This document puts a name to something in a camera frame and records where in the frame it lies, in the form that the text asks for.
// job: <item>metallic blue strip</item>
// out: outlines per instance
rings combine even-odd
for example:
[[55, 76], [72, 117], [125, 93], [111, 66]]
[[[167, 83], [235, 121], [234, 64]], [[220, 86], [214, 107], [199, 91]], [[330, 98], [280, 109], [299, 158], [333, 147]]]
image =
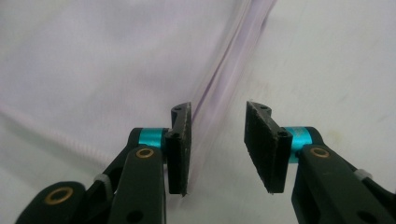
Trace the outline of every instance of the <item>metallic blue strip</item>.
[[163, 129], [144, 128], [140, 132], [139, 145], [162, 148]]
[[312, 144], [311, 134], [305, 127], [286, 127], [285, 129], [293, 135], [289, 163], [297, 163], [296, 153], [303, 149], [304, 145]]

